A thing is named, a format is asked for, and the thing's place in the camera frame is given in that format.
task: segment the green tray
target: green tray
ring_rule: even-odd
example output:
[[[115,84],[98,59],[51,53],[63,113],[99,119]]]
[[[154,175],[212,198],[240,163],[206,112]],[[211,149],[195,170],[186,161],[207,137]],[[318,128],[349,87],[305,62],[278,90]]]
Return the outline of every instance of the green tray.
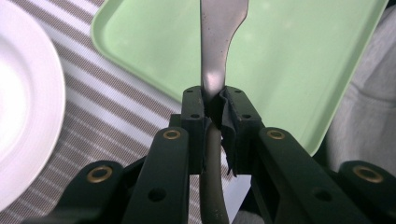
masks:
[[[227,61],[266,126],[313,155],[387,0],[250,0]],[[92,40],[109,60],[181,101],[200,85],[200,1],[107,0]]]

